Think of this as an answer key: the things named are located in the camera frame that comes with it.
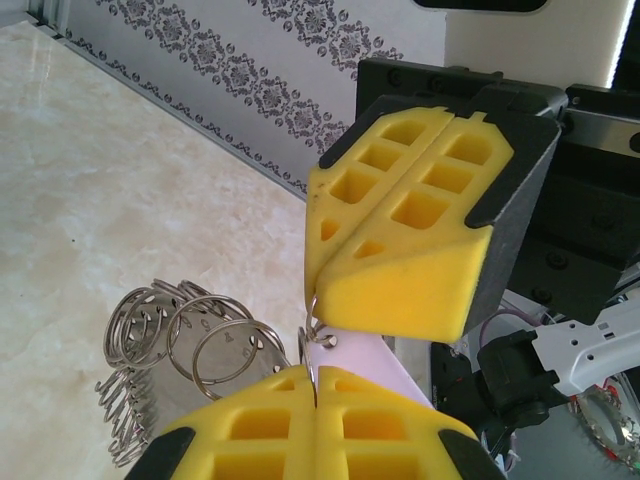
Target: metal binder ring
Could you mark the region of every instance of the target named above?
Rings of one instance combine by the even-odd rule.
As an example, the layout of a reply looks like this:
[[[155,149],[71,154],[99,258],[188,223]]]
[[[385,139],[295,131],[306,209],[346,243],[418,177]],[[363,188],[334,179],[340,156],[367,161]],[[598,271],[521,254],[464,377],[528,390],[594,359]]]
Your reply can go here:
[[[121,359],[122,357],[118,355],[118,350],[116,344],[120,339],[120,328],[122,326],[122,317],[126,314],[123,311],[124,306],[127,303],[135,302],[141,295],[145,292],[149,291],[146,287],[136,288],[135,290],[129,292],[125,297],[120,300],[120,303],[116,306],[109,318],[109,323],[107,324],[107,328],[104,332],[104,341],[102,343],[102,350],[104,352],[104,358],[107,360],[107,363],[111,367],[119,367],[122,366]]]
[[[193,300],[194,298],[205,297],[207,295],[213,295],[212,292],[205,290],[200,285],[197,285],[189,280],[182,280],[178,285],[180,291],[184,292],[188,300]],[[214,315],[218,315],[224,317],[227,315],[227,312],[224,308],[224,302],[215,302],[215,301],[207,301],[203,302],[205,307],[210,313]],[[251,316],[251,313],[247,310],[245,315]]]
[[[224,295],[215,295],[215,294],[204,295],[202,297],[198,297],[198,298],[194,298],[192,300],[189,300],[184,305],[182,305],[176,311],[176,313],[174,313],[174,315],[171,318],[171,320],[169,321],[169,325],[168,325],[166,352],[167,352],[167,354],[169,356],[169,360],[171,360],[171,363],[176,368],[176,370],[178,370],[178,372],[183,377],[185,377],[188,380],[191,380],[192,382],[195,381],[194,378],[193,378],[193,374],[190,373],[186,368],[184,368],[182,366],[182,364],[180,364],[180,362],[178,361],[178,359],[176,358],[176,356],[173,353],[173,346],[175,345],[176,341],[178,340],[178,336],[180,335],[180,326],[182,324],[182,315],[184,313],[186,313],[189,309],[191,309],[194,305],[197,305],[198,303],[204,303],[206,301],[211,301],[211,300],[223,301],[223,302],[228,304],[227,308],[231,307],[233,310],[235,310],[234,307],[237,307],[238,310],[240,310],[242,313],[246,313],[248,315],[248,318],[246,318],[246,319],[238,319],[238,320],[242,320],[242,321],[245,321],[245,322],[247,320],[253,320],[253,316],[251,315],[251,312],[249,312],[249,310],[247,310],[247,308],[244,305],[242,305],[240,302],[238,302],[237,300],[235,300],[233,298],[226,297]],[[229,319],[227,319],[225,317],[221,317],[221,320],[223,321],[223,323],[221,323],[220,325],[225,325],[226,323],[236,321],[236,320],[229,320]],[[220,325],[217,325],[212,330],[210,330],[209,334],[211,332],[213,332],[213,331],[216,331],[216,328],[218,328]],[[204,338],[210,338],[209,334],[207,334],[205,337],[203,337],[203,339]],[[251,354],[247,358],[247,361],[236,372],[234,372],[231,375],[228,375],[226,377],[223,377],[223,378],[209,378],[209,379],[206,379],[206,380],[201,380],[202,383],[204,383],[206,385],[215,385],[216,383],[228,382],[229,380],[232,380],[232,379],[236,378],[238,375],[242,374],[242,372],[244,372],[247,368],[249,368],[249,366],[251,365],[251,363],[255,359],[257,352],[258,352],[258,342],[254,342],[254,344],[253,344],[253,346],[251,348]]]
[[[188,300],[185,296],[184,292],[180,290],[178,287],[171,285],[169,282],[165,282],[164,280],[160,280],[159,278],[154,278],[153,282],[151,282],[151,288],[154,290],[159,290],[162,293],[166,293],[171,298],[179,301],[180,303],[184,303]]]
[[[307,376],[311,380],[311,388],[313,389],[313,404],[318,406],[318,391],[316,390],[316,379],[313,374],[313,367],[311,366],[311,354],[309,353],[309,345],[307,345],[307,334],[304,328],[298,327],[298,355],[300,357],[300,364],[304,365],[307,369]]]
[[[191,368],[192,368],[192,371],[193,371],[193,382],[196,384],[196,386],[198,387],[198,389],[202,393],[204,393],[208,398],[210,398],[211,400],[214,400],[214,401],[215,400],[219,400],[222,397],[220,395],[218,395],[217,393],[212,392],[211,390],[209,390],[206,387],[206,383],[207,382],[203,381],[203,379],[200,377],[200,372],[198,371],[198,360],[200,358],[200,353],[202,352],[202,349],[207,344],[207,342],[209,340],[211,340],[211,338],[213,338],[214,335],[222,332],[223,330],[231,328],[231,327],[250,327],[250,328],[253,328],[254,330],[258,330],[258,331],[262,332],[265,335],[265,337],[276,338],[277,339],[276,348],[282,354],[282,359],[284,360],[286,365],[289,366],[289,362],[287,361],[287,358],[285,357],[285,354],[284,354],[284,345],[282,344],[280,339],[277,337],[275,331],[269,325],[267,325],[266,323],[262,323],[262,322],[259,322],[258,320],[248,319],[248,318],[241,318],[241,319],[237,319],[237,320],[229,320],[227,322],[221,323],[221,324],[215,326],[214,328],[212,328],[198,342],[198,345],[196,345],[196,348],[193,351],[193,361],[192,361],[192,365],[191,365]],[[233,378],[235,378],[237,376],[238,376],[238,374],[233,374],[233,377],[229,376],[231,378],[225,377],[225,379],[214,380],[213,382],[211,382],[211,384],[215,385],[216,383],[224,383],[226,381],[232,380]]]
[[[318,332],[324,326],[320,320],[318,320],[315,326],[312,324],[313,321],[313,310],[316,307],[316,303],[318,303],[318,298],[314,295],[311,299],[311,305],[307,311],[307,319],[305,320],[305,332],[306,337],[314,342],[319,343],[325,348],[333,348],[337,345],[338,338],[335,335],[323,335],[322,337],[318,336]]]
[[[146,360],[149,357],[149,355],[151,355],[151,352],[153,351],[153,346],[157,343],[158,338],[160,337],[160,333],[162,331],[163,318],[162,318],[162,314],[159,311],[157,312],[158,313],[157,326],[153,333],[153,336],[151,337],[149,348],[147,348],[146,351],[142,351],[141,348],[135,349],[135,350],[132,349],[130,351],[127,351],[125,349],[127,338],[129,338],[129,334],[131,333],[131,326],[133,324],[132,322],[133,315],[135,314],[135,312],[138,311],[138,308],[140,308],[140,306],[146,303],[151,297],[157,297],[158,295],[160,295],[160,292],[157,290],[147,290],[144,294],[140,295],[135,302],[133,302],[133,305],[131,305],[131,308],[129,308],[124,318],[122,319],[122,326],[119,331],[120,341],[116,344],[116,350],[120,354],[120,361],[124,365],[127,365],[131,368],[148,369],[148,368],[154,367],[155,365],[158,364],[160,360],[162,360],[166,356],[166,352],[158,353],[158,355],[154,359],[146,363],[143,363],[144,360]],[[149,322],[145,318],[140,347],[144,346],[144,343],[145,343],[144,340],[147,336],[148,326],[149,326]]]

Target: rectangular hole in foam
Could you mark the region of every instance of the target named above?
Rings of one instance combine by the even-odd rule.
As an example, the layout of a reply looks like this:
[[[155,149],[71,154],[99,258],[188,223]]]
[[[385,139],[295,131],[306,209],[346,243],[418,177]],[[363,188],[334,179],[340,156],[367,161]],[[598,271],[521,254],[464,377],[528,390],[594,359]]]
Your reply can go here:
[[[424,124],[413,120],[405,120],[391,125],[380,136],[392,142],[411,145],[424,130]]]
[[[422,192],[409,192],[396,207],[391,219],[418,230],[432,227],[445,212],[449,202]]]
[[[373,242],[371,240],[367,240],[364,242],[356,253],[353,254],[353,258],[366,258],[371,257],[372,255],[377,255],[378,253],[384,252],[384,245],[378,242]]]
[[[235,418],[229,440],[288,438],[290,420],[291,414],[285,409],[244,410]]]
[[[427,176],[422,180],[422,183],[453,193],[462,193],[472,178],[473,174],[471,172],[442,163],[436,163],[431,167],[431,170],[429,170]]]
[[[484,165],[492,151],[493,148],[486,138],[465,133],[455,139],[445,155],[463,162]]]
[[[384,410],[347,410],[342,415],[345,439],[406,440],[402,418]]]
[[[282,480],[283,454],[219,455],[213,462],[213,480]]]
[[[418,480],[420,464],[412,455],[347,454],[349,480]]]
[[[377,180],[371,175],[349,168],[331,188],[331,195],[345,203],[358,203]]]
[[[396,163],[396,160],[398,160],[401,155],[402,152],[395,148],[373,143],[369,145],[365,152],[358,158],[358,161],[386,172]]]

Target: pile of metal rings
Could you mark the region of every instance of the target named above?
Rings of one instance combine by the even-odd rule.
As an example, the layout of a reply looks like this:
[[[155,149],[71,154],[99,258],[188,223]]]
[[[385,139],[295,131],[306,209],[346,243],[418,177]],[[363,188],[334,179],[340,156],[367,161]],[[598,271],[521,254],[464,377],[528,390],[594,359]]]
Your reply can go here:
[[[199,340],[187,345],[188,352],[192,352],[189,371],[179,361],[175,348],[181,332],[188,329],[193,334],[195,327],[202,330],[202,335],[197,337],[196,332]],[[222,333],[231,339],[227,341],[233,341],[227,332],[231,328],[247,330],[248,342],[234,347],[240,348],[244,362],[231,373],[204,378],[200,363],[205,345]],[[100,395],[99,405],[105,409],[104,421],[112,425],[109,452],[119,467],[139,457],[158,433],[157,395],[154,395],[157,381],[153,372],[159,371],[160,368],[156,369],[159,366],[166,369],[166,358],[180,376],[193,382],[209,400],[222,397],[212,390],[213,385],[238,378],[255,363],[258,355],[262,355],[262,367],[254,372],[254,377],[264,377],[289,366],[284,346],[270,326],[253,318],[237,300],[213,294],[186,280],[174,286],[156,279],[150,287],[128,293],[109,319],[103,349],[114,371],[105,382],[98,382],[95,390]]]

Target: marble countertop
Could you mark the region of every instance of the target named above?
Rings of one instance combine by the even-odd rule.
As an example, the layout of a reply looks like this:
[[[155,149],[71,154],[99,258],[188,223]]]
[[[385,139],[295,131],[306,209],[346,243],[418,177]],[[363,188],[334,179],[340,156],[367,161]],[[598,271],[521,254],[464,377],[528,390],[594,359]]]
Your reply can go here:
[[[2,478],[122,478],[94,385],[154,277],[237,298],[295,360],[304,203],[22,23],[0,29]]]

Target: cable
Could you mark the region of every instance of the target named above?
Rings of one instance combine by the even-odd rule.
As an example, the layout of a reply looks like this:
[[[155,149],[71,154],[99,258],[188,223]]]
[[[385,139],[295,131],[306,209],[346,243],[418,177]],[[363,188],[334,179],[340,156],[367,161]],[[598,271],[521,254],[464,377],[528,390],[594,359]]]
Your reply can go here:
[[[498,311],[496,311],[494,314],[492,314],[489,318],[487,318],[483,323],[482,326],[480,327],[480,337],[478,338],[478,343],[480,344],[480,348],[484,347],[484,337],[485,337],[485,333],[487,331],[487,327],[489,326],[489,324],[493,321],[493,319],[499,317],[500,315],[513,315],[515,317],[518,317],[519,319],[525,321],[528,325],[531,325],[532,327],[539,327],[542,325],[542,322],[540,322],[539,320],[536,320],[535,318],[533,318],[530,315],[527,315],[526,313],[524,313],[521,310],[518,309],[512,309],[512,308],[502,308]]]

